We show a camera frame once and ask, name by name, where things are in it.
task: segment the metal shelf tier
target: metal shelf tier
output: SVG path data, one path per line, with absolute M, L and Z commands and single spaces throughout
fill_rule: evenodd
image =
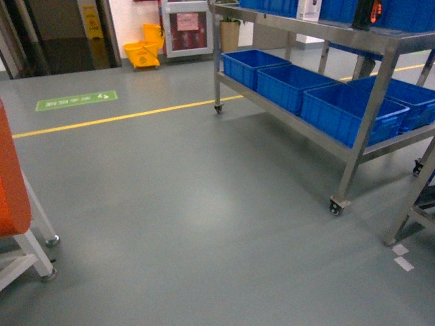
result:
M 295 18 L 287 18 L 272 14 L 265 14 L 256 10 L 239 7 L 238 5 L 215 4 L 209 0 L 209 7 L 213 16 L 213 44 L 215 59 L 215 109 L 219 113 L 222 110 L 220 102 L 220 83 L 236 90 L 261 108 L 269 111 L 293 129 L 310 138 L 324 149 L 342 158 L 346 163 L 338 191 L 331 196 L 331 213 L 340 215 L 343 209 L 350 204 L 346 199 L 349 187 L 356 174 L 358 165 L 379 156 L 391 153 L 407 145 L 416 143 L 422 139 L 435 135 L 435 124 L 425 126 L 412 132 L 402 134 L 393 139 L 367 147 L 372 128 L 375 124 L 379 108 L 385 98 L 385 93 L 391 81 L 394 69 L 401 54 L 431 50 L 435 48 L 435 32 L 430 33 L 404 33 L 387 29 L 373 28 L 370 31 L 355 30 L 350 24 L 334 22 L 307 22 Z M 325 41 L 347 46 L 353 49 L 380 54 L 383 56 L 375 86 L 371 92 L 366 112 L 355 140 L 353 148 L 348 148 L 335 141 L 325 133 L 310 126 L 300 118 L 288 113 L 282 108 L 266 100 L 259 94 L 242 86 L 233 79 L 226 77 L 220 72 L 220 29 L 218 15 L 231 16 L 255 24 L 275 27 L 288 32 L 288 45 L 285 58 L 290 59 L 291 49 L 296 42 L 296 34 L 302 34 L 324 39 Z M 426 162 L 429 151 L 435 146 L 435 138 L 428 147 L 420 165 Z

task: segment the white box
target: white box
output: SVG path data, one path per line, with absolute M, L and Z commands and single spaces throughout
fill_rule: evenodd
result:
M 299 0 L 297 19 L 317 22 L 319 20 L 321 0 Z

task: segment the yellow mop bucket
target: yellow mop bucket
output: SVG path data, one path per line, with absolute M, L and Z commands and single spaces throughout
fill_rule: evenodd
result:
M 160 66 L 157 57 L 157 44 L 139 41 L 125 44 L 124 50 L 134 68 Z
M 145 40 L 150 43 L 157 44 L 157 48 L 163 48 L 164 33 L 162 27 L 156 24 L 142 24 L 143 36 Z

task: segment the blue plastic crate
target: blue plastic crate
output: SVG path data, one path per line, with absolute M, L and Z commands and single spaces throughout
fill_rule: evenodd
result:
M 257 70 L 288 65 L 289 61 L 259 50 L 223 53 L 224 74 L 239 83 L 257 89 Z
M 266 10 L 266 2 L 270 0 L 240 0 L 239 5 L 244 8 L 255 9 L 255 10 Z
M 406 32 L 435 30 L 435 1 L 384 0 L 380 26 Z
M 296 17 L 298 0 L 240 0 L 240 6 L 285 17 Z
M 334 83 L 334 79 L 289 65 L 260 69 L 257 92 L 287 111 L 299 115 L 305 90 Z
M 371 92 L 375 81 L 376 77 L 368 77 L 351 81 L 348 85 Z M 410 109 L 399 132 L 408 132 L 435 121 L 435 91 L 392 79 L 385 96 Z
M 322 0 L 319 19 L 351 23 L 358 0 Z
M 352 23 L 358 0 L 322 0 L 320 19 Z M 435 1 L 383 0 L 383 14 L 373 26 L 420 33 L 435 30 Z
M 301 118 L 348 147 L 358 135 L 370 93 L 338 84 L 304 92 Z M 376 118 L 368 145 L 397 136 L 409 108 L 385 100 Z

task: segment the doorway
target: doorway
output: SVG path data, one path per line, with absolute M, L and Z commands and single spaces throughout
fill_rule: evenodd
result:
M 0 51 L 19 57 L 12 79 L 120 67 L 108 0 L 0 0 L 0 10 L 0 33 L 15 39 Z

